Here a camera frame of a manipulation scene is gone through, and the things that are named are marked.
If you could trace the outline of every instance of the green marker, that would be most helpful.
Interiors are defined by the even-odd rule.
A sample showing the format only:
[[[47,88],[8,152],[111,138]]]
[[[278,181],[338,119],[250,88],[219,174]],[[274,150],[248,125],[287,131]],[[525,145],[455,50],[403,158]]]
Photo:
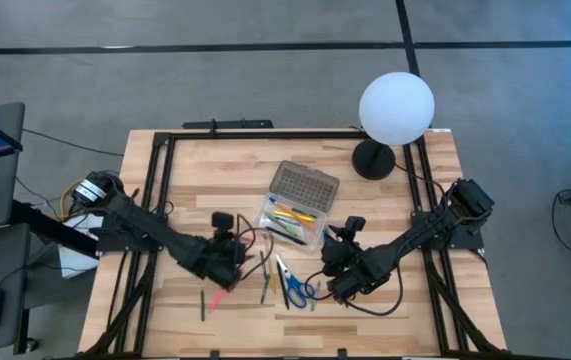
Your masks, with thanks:
[[[267,218],[269,219],[269,221],[273,222],[274,224],[282,227],[283,229],[285,229],[285,231],[287,231],[290,235],[292,236],[297,236],[298,234],[296,233],[296,231],[294,231],[291,227],[289,227],[288,225],[286,225],[285,223],[283,223],[282,221],[278,220],[274,215],[266,212],[264,213],[265,216],[267,216]]]

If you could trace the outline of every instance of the scissors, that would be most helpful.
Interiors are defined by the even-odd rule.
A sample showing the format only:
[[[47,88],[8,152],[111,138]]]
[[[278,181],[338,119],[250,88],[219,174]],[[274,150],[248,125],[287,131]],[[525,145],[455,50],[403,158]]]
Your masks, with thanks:
[[[310,296],[313,297],[316,293],[314,288],[311,285],[307,285],[307,292],[305,292],[305,284],[298,281],[298,279],[292,275],[292,272],[289,271],[289,268],[285,265],[283,259],[281,259],[278,254],[276,254],[276,260],[278,260],[281,269],[283,269],[283,275],[285,276],[285,281],[287,281],[287,298],[297,308],[305,308],[305,306],[307,306],[307,299]]]

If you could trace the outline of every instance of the floor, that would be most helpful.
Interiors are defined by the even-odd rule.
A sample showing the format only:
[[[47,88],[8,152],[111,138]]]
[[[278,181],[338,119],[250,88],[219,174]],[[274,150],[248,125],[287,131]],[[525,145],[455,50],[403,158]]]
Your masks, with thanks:
[[[26,103],[28,129],[114,152],[124,150],[131,129],[212,118],[358,125],[365,86],[383,73],[410,70],[396,44],[403,41],[397,3],[0,0],[0,48],[13,49],[0,51],[0,104]],[[420,74],[436,97],[433,126],[453,129],[465,176],[497,202],[483,235],[509,348],[571,357],[571,253],[550,222],[554,194],[571,188],[571,0],[405,5]],[[503,41],[531,43],[496,43]],[[297,42],[383,46],[231,52],[180,46]],[[444,42],[446,49],[434,49]],[[147,47],[98,54],[100,46]],[[51,47],[67,49],[54,54]],[[48,198],[90,170],[120,166],[118,157],[31,134],[22,142],[18,176]],[[22,188],[16,197],[40,202]],[[559,207],[557,218],[571,244],[571,207]],[[88,298],[78,294],[34,311],[30,335],[42,348],[17,359],[72,355]],[[0,359],[10,353],[0,349]]]

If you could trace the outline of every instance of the wooden table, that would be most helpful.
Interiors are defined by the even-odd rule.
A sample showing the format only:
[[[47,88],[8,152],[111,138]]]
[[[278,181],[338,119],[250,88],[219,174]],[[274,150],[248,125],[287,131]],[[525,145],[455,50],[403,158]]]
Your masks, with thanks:
[[[144,186],[153,134],[154,131],[148,130],[130,133],[120,174],[127,193]],[[462,176],[454,138],[449,131],[432,130],[425,138],[432,175],[436,181],[449,186]],[[350,162],[358,142],[342,139],[178,141],[168,191],[168,200],[175,205],[169,216],[170,224],[181,232],[211,236],[213,211],[241,213],[254,219],[279,163],[291,160],[340,179],[329,214],[330,223],[343,225],[349,215],[364,216],[367,224],[357,241],[364,248],[387,243],[410,226],[409,214],[414,209],[408,177],[399,170],[381,181],[359,177]],[[399,165],[405,166],[402,148],[393,147],[393,150]],[[158,195],[163,153],[159,159],[154,197]],[[416,168],[420,169],[417,154],[414,159]],[[424,186],[419,185],[424,195]],[[428,204],[427,199],[423,199],[423,204]],[[322,267],[320,248],[310,255],[281,243],[276,246],[299,279]],[[487,338],[504,348],[485,265],[469,251],[450,253],[461,305]],[[436,252],[434,256],[440,263]],[[105,330],[120,258],[121,254],[109,254],[100,260],[79,344],[81,351],[91,346]],[[401,268],[405,297],[399,309],[388,317],[366,315],[333,300],[319,302],[314,312],[309,306],[302,310],[291,307],[288,311],[278,281],[276,294],[270,290],[265,304],[260,305],[263,275],[257,271],[223,297],[218,308],[201,322],[201,289],[205,290],[209,307],[219,288],[183,270],[165,251],[159,256],[156,270],[143,355],[208,356],[210,350],[218,349],[221,356],[336,356],[337,349],[343,347],[350,356],[438,354],[420,252],[404,257]],[[390,308],[397,296],[398,282],[394,274],[374,293],[357,296],[355,303],[382,311]],[[450,347],[455,348],[449,309],[444,303],[443,307]],[[132,348],[137,311],[131,319],[126,349]]]

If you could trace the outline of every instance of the white spherical lamp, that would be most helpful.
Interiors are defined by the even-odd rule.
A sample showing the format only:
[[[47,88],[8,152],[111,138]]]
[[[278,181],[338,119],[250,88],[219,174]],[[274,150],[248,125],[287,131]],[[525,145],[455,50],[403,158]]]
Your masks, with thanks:
[[[434,95],[418,76],[404,72],[382,75],[363,92],[359,116],[371,137],[352,154],[352,165],[364,178],[379,180],[394,169],[396,157],[387,145],[418,139],[434,118]]]

